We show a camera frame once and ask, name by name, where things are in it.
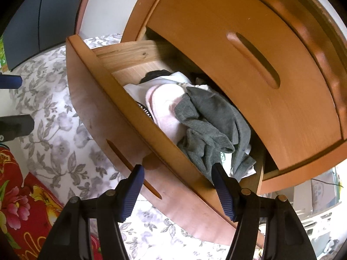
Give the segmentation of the red floral blanket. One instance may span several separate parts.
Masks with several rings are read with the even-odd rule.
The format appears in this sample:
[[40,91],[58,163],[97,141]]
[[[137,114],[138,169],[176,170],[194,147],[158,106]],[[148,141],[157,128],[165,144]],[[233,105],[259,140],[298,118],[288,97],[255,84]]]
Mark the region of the red floral blanket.
[[6,145],[1,145],[1,230],[19,259],[37,259],[63,209],[34,175],[22,175]]

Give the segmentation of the dark blue cabinet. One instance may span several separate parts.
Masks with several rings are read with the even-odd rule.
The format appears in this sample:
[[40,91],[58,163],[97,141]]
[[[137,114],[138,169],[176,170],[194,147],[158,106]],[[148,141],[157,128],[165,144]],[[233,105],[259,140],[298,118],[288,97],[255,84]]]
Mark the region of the dark blue cabinet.
[[9,70],[73,35],[81,0],[24,0],[4,30]]

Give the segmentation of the wooden nightstand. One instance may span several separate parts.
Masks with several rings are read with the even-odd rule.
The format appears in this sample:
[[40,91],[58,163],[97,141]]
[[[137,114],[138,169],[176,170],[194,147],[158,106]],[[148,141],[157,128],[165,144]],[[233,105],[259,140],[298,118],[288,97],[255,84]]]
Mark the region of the wooden nightstand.
[[309,0],[138,0],[122,40],[155,32],[231,99],[277,169],[262,193],[346,159],[346,48]]

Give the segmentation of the pink white cloth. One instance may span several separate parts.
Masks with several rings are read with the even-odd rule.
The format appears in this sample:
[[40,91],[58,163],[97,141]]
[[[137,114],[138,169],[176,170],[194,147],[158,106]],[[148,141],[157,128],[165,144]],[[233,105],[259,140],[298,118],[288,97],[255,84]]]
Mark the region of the pink white cloth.
[[126,84],[124,89],[139,104],[154,123],[177,144],[186,134],[187,127],[175,116],[174,108],[195,87],[181,72],[159,70],[159,76],[139,84]]

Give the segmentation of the grey floral bedsheet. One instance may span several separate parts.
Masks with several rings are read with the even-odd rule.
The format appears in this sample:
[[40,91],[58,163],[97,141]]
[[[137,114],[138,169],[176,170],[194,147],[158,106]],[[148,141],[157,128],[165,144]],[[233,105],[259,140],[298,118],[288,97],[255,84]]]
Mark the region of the grey floral bedsheet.
[[[94,198],[122,180],[72,106],[66,48],[59,46],[23,62],[13,73],[22,86],[9,92],[19,114],[35,127],[19,139],[24,166],[63,203]],[[139,196],[119,226],[130,259],[225,259],[228,246],[194,238]]]

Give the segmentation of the wooden drawer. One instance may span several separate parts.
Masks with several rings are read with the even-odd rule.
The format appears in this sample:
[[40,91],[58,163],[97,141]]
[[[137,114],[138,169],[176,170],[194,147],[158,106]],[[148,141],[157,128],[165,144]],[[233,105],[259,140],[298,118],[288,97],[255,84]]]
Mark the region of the wooden drawer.
[[145,169],[142,195],[161,213],[203,241],[229,245],[236,225],[213,185],[124,89],[152,70],[187,76],[202,70],[165,40],[91,49],[78,35],[66,40],[71,101],[84,126],[123,176]]
[[148,27],[224,91],[279,169],[342,141],[320,69],[260,0],[159,0]]

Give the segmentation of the grey sock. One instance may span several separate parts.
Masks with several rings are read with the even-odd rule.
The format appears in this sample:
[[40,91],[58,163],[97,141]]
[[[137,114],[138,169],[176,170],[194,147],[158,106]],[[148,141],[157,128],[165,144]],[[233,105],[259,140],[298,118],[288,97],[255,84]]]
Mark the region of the grey sock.
[[187,87],[174,112],[187,127],[178,147],[208,180],[212,180],[212,166],[222,162],[223,153],[231,155],[229,176],[238,181],[254,168],[256,160],[249,155],[250,126],[219,93]]

